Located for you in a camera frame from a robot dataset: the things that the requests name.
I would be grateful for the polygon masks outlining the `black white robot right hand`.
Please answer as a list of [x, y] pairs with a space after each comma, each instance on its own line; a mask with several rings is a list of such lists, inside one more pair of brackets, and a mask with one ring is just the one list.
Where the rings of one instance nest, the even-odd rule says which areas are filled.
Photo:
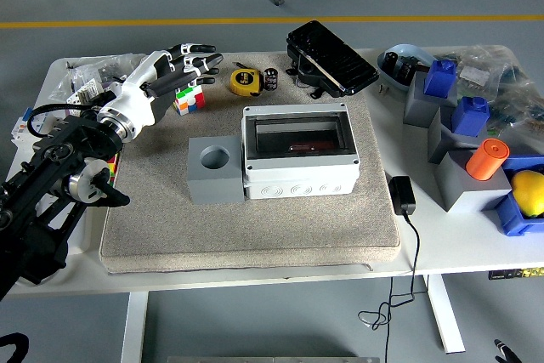
[[521, 359], [501, 340], [495, 339], [494, 345], [498, 349], [499, 355], [495, 356], [498, 363], [521, 363]]

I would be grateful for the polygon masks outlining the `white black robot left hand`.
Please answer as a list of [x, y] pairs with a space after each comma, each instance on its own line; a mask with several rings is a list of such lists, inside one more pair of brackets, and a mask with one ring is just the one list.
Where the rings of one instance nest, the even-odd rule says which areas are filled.
[[211, 45], [182, 43], [154, 51], [123, 83], [116, 96], [100, 109], [99, 122], [115, 122], [131, 136], [160, 121], [176, 91], [192, 86], [216, 70], [224, 59]]

